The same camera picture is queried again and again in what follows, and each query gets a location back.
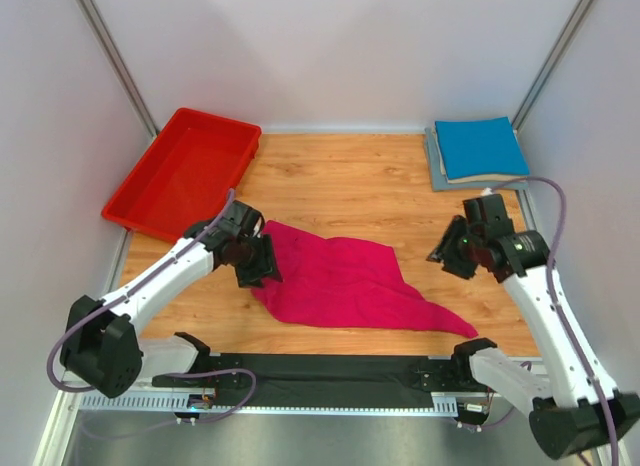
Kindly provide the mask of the magenta t shirt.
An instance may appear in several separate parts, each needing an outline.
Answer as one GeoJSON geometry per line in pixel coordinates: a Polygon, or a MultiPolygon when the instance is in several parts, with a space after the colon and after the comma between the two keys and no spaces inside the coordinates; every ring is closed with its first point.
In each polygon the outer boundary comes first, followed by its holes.
{"type": "Polygon", "coordinates": [[[273,241],[282,280],[267,280],[252,294],[280,322],[477,336],[474,326],[405,282],[387,245],[325,239],[272,220],[264,233],[273,241]]]}

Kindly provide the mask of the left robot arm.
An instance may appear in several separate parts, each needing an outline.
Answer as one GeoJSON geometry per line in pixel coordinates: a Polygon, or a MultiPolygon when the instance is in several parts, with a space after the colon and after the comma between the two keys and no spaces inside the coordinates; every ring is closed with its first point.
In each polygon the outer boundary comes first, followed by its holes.
{"type": "Polygon", "coordinates": [[[139,379],[201,378],[209,348],[186,333],[143,340],[141,332],[186,288],[221,266],[234,269],[241,288],[278,281],[273,241],[261,212],[229,199],[218,215],[189,227],[160,260],[100,299],[87,295],[70,308],[64,336],[54,347],[61,366],[83,381],[81,391],[108,398],[139,379]]]}

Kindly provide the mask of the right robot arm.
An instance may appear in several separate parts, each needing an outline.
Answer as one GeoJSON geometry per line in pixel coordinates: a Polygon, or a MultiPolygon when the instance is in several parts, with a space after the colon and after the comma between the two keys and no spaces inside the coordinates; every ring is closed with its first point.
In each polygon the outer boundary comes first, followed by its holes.
{"type": "Polygon", "coordinates": [[[543,378],[510,360],[487,338],[457,345],[454,380],[478,383],[527,417],[551,459],[615,447],[639,420],[639,396],[623,392],[597,359],[566,297],[540,233],[516,231],[501,195],[468,199],[453,217],[431,262],[462,279],[484,267],[518,306],[546,370],[543,378]]]}

